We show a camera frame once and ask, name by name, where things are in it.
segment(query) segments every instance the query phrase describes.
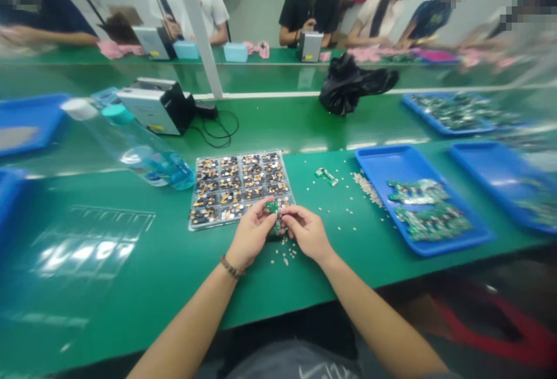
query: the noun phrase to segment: light blue box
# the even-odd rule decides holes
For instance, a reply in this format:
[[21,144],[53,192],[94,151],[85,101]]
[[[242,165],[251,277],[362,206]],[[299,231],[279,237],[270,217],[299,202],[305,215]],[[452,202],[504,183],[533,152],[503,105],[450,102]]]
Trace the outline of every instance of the light blue box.
[[225,59],[231,63],[245,63],[248,60],[248,47],[245,44],[227,42],[225,44]]
[[199,49],[194,41],[176,41],[174,51],[180,60],[197,60],[199,58]]

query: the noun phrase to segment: black t-shirt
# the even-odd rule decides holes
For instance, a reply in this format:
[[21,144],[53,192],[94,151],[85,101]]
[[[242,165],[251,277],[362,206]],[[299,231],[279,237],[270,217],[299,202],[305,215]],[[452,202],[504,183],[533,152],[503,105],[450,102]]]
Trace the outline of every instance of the black t-shirt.
[[301,29],[306,21],[314,18],[314,31],[332,34],[338,27],[340,0],[285,0],[278,23],[289,32]]

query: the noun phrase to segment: wrist bracelet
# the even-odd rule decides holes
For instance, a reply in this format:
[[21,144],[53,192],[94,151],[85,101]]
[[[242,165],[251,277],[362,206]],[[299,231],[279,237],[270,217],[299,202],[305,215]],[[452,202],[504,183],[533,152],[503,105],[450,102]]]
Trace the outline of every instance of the wrist bracelet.
[[230,265],[230,263],[228,263],[226,261],[226,257],[225,254],[223,254],[220,258],[220,264],[222,264],[226,270],[228,270],[228,272],[232,275],[233,278],[235,279],[239,279],[241,276],[245,275],[245,269],[244,270],[238,270],[234,267],[232,267]]

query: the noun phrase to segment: worker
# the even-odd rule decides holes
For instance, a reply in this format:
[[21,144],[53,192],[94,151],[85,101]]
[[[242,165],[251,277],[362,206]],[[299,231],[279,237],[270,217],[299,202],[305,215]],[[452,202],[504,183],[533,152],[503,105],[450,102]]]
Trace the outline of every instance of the worker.
[[[128,378],[195,377],[238,282],[243,281],[244,275],[256,276],[249,272],[249,267],[277,222],[276,214],[265,212],[265,204],[273,200],[273,196],[264,198],[241,218],[226,255],[143,354]],[[329,243],[319,216],[301,206],[290,206],[281,210],[281,225],[287,227],[290,238],[297,241],[299,247],[296,249],[313,259],[324,272],[350,320],[391,375],[397,378],[454,377],[421,335],[339,257]],[[322,331],[329,328],[321,326]],[[272,342],[238,360],[231,368],[226,377],[329,378],[332,377],[328,374],[330,371],[343,372],[342,377],[346,378],[363,377],[357,363],[299,337]]]
[[95,45],[99,40],[70,0],[0,0],[0,39],[27,47]]
[[280,25],[281,46],[295,48],[303,31],[323,33],[321,47],[329,46],[338,27],[340,0],[284,0]]
[[557,0],[518,0],[513,6],[497,9],[487,21],[474,28],[457,49],[470,48],[494,51],[534,47],[549,39]]
[[404,11],[401,0],[366,0],[352,27],[346,46],[391,48],[389,34]]
[[[199,0],[203,24],[213,46],[228,42],[227,21],[230,18],[223,0]],[[149,0],[151,14],[162,21],[174,39],[195,40],[184,0]]]
[[448,22],[457,2],[460,0],[427,0],[414,12],[397,48],[408,49],[415,46],[435,48],[432,42],[436,32]]

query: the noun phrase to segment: blue shirt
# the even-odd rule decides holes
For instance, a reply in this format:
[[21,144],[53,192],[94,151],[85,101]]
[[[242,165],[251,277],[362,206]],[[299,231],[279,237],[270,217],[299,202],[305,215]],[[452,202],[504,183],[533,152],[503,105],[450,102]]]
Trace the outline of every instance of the blue shirt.
[[452,12],[453,6],[449,2],[443,2],[442,0],[422,2],[411,19],[411,21],[416,22],[416,28],[408,38],[420,39],[431,37],[439,28],[447,24]]
[[0,0],[0,26],[26,26],[58,33],[95,31],[71,0]]

